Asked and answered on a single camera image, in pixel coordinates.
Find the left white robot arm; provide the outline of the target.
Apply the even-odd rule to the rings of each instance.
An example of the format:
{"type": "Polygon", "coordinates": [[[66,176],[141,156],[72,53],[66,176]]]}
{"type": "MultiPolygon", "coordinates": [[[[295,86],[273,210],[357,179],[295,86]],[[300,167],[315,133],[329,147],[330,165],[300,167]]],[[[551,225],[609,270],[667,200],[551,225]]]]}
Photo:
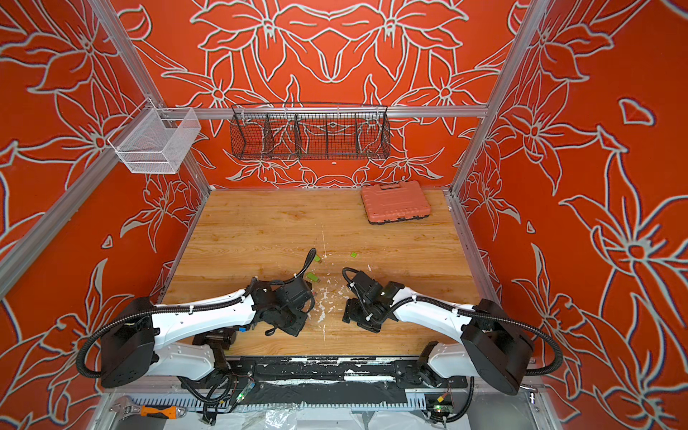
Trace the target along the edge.
{"type": "Polygon", "coordinates": [[[98,379],[105,388],[124,386],[143,376],[199,381],[220,368],[223,354],[208,344],[186,345],[185,339],[257,324],[297,336],[314,305],[312,284],[301,277],[252,279],[246,288],[229,295],[176,306],[138,298],[87,338],[75,367],[81,376],[98,379]]]}

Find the white mesh wall basket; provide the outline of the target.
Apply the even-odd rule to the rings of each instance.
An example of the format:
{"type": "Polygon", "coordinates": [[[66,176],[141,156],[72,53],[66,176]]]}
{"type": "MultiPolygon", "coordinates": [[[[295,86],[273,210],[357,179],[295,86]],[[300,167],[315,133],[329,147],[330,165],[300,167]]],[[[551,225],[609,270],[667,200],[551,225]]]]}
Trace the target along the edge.
{"type": "Polygon", "coordinates": [[[149,107],[120,125],[109,145],[133,174],[175,174],[200,131],[193,109],[183,109],[180,119],[168,119],[149,107]]]}

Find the red plastic tool case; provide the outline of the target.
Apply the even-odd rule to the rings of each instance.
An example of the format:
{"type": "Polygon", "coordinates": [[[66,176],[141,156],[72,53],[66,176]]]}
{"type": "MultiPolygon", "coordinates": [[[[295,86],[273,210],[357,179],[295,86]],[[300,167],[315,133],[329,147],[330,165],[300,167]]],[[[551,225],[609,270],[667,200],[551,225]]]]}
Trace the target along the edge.
{"type": "Polygon", "coordinates": [[[373,225],[405,220],[421,220],[431,214],[431,205],[417,181],[361,189],[368,222],[373,225]]]}

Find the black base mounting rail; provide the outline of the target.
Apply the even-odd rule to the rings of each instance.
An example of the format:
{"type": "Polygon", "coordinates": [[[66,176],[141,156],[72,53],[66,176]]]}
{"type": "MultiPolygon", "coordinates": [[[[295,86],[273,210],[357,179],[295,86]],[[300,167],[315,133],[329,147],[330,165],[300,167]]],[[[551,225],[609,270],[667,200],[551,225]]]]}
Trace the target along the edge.
{"type": "Polygon", "coordinates": [[[414,356],[229,357],[239,376],[277,385],[388,383],[403,389],[465,389],[465,376],[442,378],[414,356]]]}

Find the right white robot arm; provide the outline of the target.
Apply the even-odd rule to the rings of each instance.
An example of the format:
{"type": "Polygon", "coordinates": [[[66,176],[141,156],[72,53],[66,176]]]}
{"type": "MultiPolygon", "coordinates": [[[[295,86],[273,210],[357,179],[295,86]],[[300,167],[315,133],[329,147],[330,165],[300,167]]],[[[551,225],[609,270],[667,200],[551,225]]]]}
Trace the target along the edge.
{"type": "Polygon", "coordinates": [[[526,376],[544,376],[564,363],[559,343],[541,329],[510,318],[495,301],[474,306],[428,297],[399,282],[383,286],[363,271],[345,267],[342,277],[355,297],[344,322],[379,333],[388,321],[417,324],[451,344],[431,342],[420,365],[433,376],[478,377],[498,392],[515,395],[526,376]]]}

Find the orange handled adjustable wrench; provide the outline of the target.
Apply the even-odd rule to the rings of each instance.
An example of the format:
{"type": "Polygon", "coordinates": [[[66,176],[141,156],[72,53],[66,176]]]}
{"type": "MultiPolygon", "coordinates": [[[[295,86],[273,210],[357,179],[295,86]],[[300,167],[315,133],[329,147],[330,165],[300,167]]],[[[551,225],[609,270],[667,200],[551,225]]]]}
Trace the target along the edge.
{"type": "Polygon", "coordinates": [[[155,407],[139,405],[131,397],[123,396],[112,403],[109,410],[116,414],[117,420],[127,417],[153,417],[154,419],[175,420],[186,416],[187,410],[179,406],[155,407]]]}

